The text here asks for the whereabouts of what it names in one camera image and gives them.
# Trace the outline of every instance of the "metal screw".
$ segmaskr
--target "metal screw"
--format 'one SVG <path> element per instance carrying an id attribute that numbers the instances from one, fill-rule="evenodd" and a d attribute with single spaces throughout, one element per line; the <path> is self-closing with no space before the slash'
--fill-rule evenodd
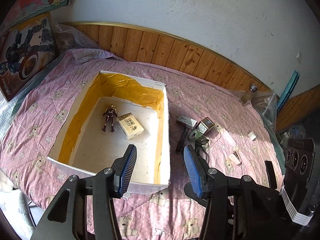
<path id="1" fill-rule="evenodd" d="M 112 168 L 105 168 L 105 169 L 103 170 L 103 173 L 106 174 L 106 175 L 111 174 L 112 172 L 113 172 L 113 169 L 112 169 Z"/>
<path id="2" fill-rule="evenodd" d="M 214 168 L 210 168 L 210 169 L 208 169 L 208 173 L 209 174 L 217 174 L 217 170 L 216 169 L 214 169 Z"/>
<path id="3" fill-rule="evenodd" d="M 316 206 L 310 206 L 309 211 L 313 214 L 316 211 Z"/>
<path id="4" fill-rule="evenodd" d="M 75 181 L 77 179 L 77 175 L 71 175 L 69 177 L 69 181 Z"/>
<path id="5" fill-rule="evenodd" d="M 250 182 L 252 180 L 252 178 L 249 175 L 244 175 L 243 180 L 246 182 Z"/>

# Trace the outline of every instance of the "white wall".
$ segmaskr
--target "white wall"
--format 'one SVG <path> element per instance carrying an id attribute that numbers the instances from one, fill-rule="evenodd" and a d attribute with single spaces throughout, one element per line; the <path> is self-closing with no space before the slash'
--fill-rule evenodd
<path id="1" fill-rule="evenodd" d="M 204 45 L 280 95 L 294 70 L 292 95 L 320 83 L 320 24 L 304 0 L 71 0 L 58 22 L 141 25 Z M 299 64 L 296 55 L 302 54 Z"/>

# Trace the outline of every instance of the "wooden headboard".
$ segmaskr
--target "wooden headboard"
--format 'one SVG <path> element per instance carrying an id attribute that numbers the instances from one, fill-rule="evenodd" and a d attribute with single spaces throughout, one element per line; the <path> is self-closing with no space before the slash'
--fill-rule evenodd
<path id="1" fill-rule="evenodd" d="M 153 63 L 179 70 L 228 90 L 247 90 L 254 83 L 259 91 L 271 91 L 250 72 L 217 52 L 169 33 L 111 22 L 66 24 L 127 61 Z M 289 127 L 319 108 L 319 86 L 290 98 L 280 111 L 276 130 Z"/>

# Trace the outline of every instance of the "wall socket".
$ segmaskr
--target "wall socket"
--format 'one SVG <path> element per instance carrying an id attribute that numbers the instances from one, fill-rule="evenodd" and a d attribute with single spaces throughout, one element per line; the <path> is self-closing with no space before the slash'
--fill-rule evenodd
<path id="1" fill-rule="evenodd" d="M 299 51 L 298 54 L 297 54 L 297 60 L 299 63 L 301 63 L 301 60 L 302 60 L 302 55 L 301 55 L 301 52 Z"/>

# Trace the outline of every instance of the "white cardboard box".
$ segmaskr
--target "white cardboard box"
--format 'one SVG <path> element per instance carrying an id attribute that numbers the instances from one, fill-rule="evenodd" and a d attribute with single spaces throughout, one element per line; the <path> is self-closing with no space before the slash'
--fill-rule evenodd
<path id="1" fill-rule="evenodd" d="M 89 96 L 86 97 L 86 94 L 94 91 L 93 88 L 99 75 L 113 77 L 115 74 L 115 77 L 121 75 L 134 79 L 138 86 L 141 85 L 139 89 L 152 88 L 154 90 L 149 91 L 155 93 L 159 93 L 159 90 L 162 91 L 163 100 L 161 104 L 159 104 L 159 100 L 157 101 L 161 110 L 154 110 L 155 105 L 142 107 L 132 101 L 115 96 L 100 97 L 92 109 L 88 110 L 88 113 L 90 113 L 83 117 L 85 121 L 82 126 L 77 127 L 79 123 L 76 122 L 77 114 L 83 113 L 82 109 L 86 106 L 83 102 L 86 102 L 89 98 Z M 108 122 L 106 132 L 103 132 L 101 129 L 104 125 L 105 116 L 102 116 L 102 114 L 110 104 L 116 105 L 118 116 L 131 112 L 145 129 L 144 132 L 127 140 L 116 124 L 116 120 L 114 121 L 115 131 L 113 133 L 111 133 L 111 121 Z M 78 133 L 76 139 L 68 140 L 68 138 L 75 138 L 75 136 L 70 135 L 73 133 Z M 73 147 L 66 150 L 69 147 L 69 141 L 72 141 Z M 116 158 L 123 156 L 129 144 L 134 144 L 137 147 L 137 161 L 128 192 L 153 194 L 167 188 L 170 179 L 170 145 L 169 110 L 165 84 L 149 79 L 100 71 L 88 82 L 74 101 L 68 117 L 49 152 L 48 159 L 67 174 L 76 174 L 84 178 L 110 167 Z M 69 157 L 66 157 L 65 153 L 68 151 L 70 152 Z"/>

